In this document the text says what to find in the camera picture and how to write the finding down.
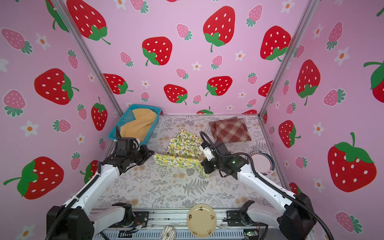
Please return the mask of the red plaid skirt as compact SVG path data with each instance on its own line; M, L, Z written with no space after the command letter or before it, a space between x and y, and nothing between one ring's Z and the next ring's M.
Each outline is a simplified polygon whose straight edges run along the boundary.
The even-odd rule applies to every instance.
M248 142L252 138L243 118L229 118L209 122L214 139L222 143Z

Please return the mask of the lemon print skirt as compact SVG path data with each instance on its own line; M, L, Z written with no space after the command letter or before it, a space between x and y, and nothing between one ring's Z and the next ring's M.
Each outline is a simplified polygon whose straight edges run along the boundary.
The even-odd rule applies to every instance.
M154 160L159 166L194 169L203 177L205 173L201 162L206 159L200 149L203 140L193 133L181 129L176 137L171 138L165 154L154 154Z

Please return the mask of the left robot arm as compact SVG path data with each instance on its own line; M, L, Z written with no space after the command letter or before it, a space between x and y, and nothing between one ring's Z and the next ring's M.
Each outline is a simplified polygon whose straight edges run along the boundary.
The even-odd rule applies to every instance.
M53 206L47 213L47 240L91 240L114 224L137 229L138 222L132 206L113 204L96 214L92 212L99 197L108 186L128 170L143 165L154 151L140 145L135 138L118 138L115 149L98 163L95 175L62 206Z

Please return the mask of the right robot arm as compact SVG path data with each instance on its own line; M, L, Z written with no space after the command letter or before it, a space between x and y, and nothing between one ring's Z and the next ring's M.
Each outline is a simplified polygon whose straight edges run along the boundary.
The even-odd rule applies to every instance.
M233 177L255 189L275 209L276 213L258 217L257 207L248 206L246 215L253 222L278 228L288 240L305 240L318 222L310 198L275 184L259 173L252 157L246 153L232 154L223 143L203 142L205 155L201 165L206 174L218 170L223 177Z

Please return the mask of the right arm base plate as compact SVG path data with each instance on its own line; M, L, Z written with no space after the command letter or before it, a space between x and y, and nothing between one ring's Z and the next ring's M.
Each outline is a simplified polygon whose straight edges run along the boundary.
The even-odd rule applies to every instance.
M242 227L252 225L252 222L249 222L248 215L246 212L240 210L236 211L226 211L226 217L223 219L223 222L227 223L230 227Z

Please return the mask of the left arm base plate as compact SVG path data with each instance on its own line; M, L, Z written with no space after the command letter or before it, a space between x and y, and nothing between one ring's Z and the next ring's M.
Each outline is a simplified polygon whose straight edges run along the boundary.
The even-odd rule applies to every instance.
M119 225L123 228L136 228L137 226L146 227L150 212L129 212L126 213Z

